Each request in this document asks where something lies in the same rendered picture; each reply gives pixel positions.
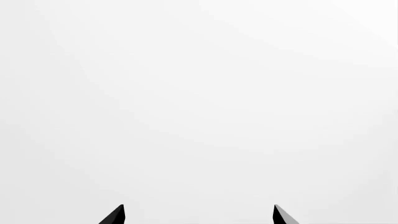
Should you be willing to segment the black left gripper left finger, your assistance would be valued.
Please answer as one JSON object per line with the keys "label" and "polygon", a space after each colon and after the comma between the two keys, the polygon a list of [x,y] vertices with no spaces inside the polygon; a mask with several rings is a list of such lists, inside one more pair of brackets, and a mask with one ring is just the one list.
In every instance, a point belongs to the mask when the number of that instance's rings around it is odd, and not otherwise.
{"label": "black left gripper left finger", "polygon": [[98,224],[124,224],[125,219],[124,205],[119,205]]}

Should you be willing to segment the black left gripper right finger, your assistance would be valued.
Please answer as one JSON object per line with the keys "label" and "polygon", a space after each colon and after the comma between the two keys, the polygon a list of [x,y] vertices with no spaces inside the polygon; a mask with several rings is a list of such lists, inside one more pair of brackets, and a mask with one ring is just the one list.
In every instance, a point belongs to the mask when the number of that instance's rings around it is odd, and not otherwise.
{"label": "black left gripper right finger", "polygon": [[274,205],[272,219],[274,224],[300,224],[279,205]]}

